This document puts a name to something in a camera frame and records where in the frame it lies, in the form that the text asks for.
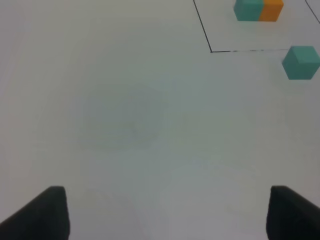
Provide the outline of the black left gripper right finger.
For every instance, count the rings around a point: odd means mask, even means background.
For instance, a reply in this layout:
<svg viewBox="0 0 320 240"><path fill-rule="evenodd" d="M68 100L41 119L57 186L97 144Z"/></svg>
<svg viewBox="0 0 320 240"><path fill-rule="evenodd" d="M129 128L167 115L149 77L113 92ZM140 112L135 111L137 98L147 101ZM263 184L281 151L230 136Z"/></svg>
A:
<svg viewBox="0 0 320 240"><path fill-rule="evenodd" d="M269 240L319 240L320 208L287 186L272 186L266 234Z"/></svg>

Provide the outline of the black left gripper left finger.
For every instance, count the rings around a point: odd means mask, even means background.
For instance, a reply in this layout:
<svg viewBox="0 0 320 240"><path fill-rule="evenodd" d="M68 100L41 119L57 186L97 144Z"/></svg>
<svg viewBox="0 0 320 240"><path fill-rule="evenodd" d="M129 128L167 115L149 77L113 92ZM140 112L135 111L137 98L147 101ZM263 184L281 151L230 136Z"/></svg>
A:
<svg viewBox="0 0 320 240"><path fill-rule="evenodd" d="M2 240L67 240L71 232L67 194L50 186L0 223Z"/></svg>

